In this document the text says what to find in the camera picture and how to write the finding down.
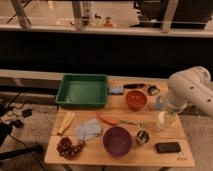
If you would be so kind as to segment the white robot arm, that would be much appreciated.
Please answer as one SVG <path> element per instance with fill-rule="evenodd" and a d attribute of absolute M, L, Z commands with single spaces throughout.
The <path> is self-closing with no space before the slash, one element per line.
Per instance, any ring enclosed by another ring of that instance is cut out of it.
<path fill-rule="evenodd" d="M 210 82 L 210 72 L 201 66 L 172 74 L 168 79 L 168 91 L 164 95 L 166 110 L 180 113 L 187 103 L 191 103 L 213 118 L 213 90 L 209 88 Z"/>

